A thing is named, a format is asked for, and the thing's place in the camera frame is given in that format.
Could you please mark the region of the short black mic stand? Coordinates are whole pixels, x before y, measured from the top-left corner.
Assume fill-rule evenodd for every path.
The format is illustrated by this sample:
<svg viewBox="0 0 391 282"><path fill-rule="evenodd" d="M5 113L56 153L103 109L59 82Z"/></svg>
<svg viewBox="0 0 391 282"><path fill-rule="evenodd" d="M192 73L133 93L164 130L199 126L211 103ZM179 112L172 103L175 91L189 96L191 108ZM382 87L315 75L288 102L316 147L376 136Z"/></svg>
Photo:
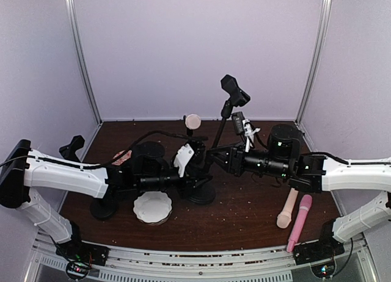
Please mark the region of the short black mic stand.
<svg viewBox="0 0 391 282"><path fill-rule="evenodd" d="M194 150L194 155L186 166L187 175L191 176L194 180L192 189L188 195L188 200L195 204L206 205L213 202L216 197L216 191L213 186L208 184L211 177L201 172L202 168L200 165L204 159L206 149L204 144L205 139L196 140L194 138L194 131L186 127L186 135L191 138L186 143L190 144Z"/></svg>

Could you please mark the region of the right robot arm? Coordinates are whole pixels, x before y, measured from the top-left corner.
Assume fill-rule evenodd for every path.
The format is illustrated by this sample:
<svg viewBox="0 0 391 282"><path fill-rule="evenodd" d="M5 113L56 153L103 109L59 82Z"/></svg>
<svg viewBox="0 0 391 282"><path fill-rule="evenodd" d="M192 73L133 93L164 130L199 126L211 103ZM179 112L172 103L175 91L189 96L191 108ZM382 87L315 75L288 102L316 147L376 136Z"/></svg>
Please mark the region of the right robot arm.
<svg viewBox="0 0 391 282"><path fill-rule="evenodd" d="M206 163L217 164L227 173L251 172L287 182L304 193L333 190L377 190L379 195L352 213L332 219L322 227L318 243L340 246L367 229L390 218L390 159L344 160L326 152L301 153L302 132L280 124L272 127L266 150L244 144L213 147Z"/></svg>

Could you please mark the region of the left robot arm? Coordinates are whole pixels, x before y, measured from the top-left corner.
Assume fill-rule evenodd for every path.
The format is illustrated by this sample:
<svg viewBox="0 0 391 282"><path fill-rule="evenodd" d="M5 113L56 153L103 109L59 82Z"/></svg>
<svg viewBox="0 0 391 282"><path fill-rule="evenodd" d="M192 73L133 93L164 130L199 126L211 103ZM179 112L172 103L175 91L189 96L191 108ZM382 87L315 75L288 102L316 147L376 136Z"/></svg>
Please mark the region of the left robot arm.
<svg viewBox="0 0 391 282"><path fill-rule="evenodd" d="M49 187L91 196L90 211L99 220L113 216L118 201L135 191L133 211L148 225L164 223L172 212L167 189L196 204L210 204L216 196L211 176L200 171L197 163L202 143L187 142L172 162L164 159L164 147L158 142L143 142L116 155L107 164L85 164L75 157L60 160L30 147L21 140L2 165L1 205L23 212L35 226L51 237L58 254L81 260L94 250L81 239L76 223L62 217L39 194Z"/></svg>

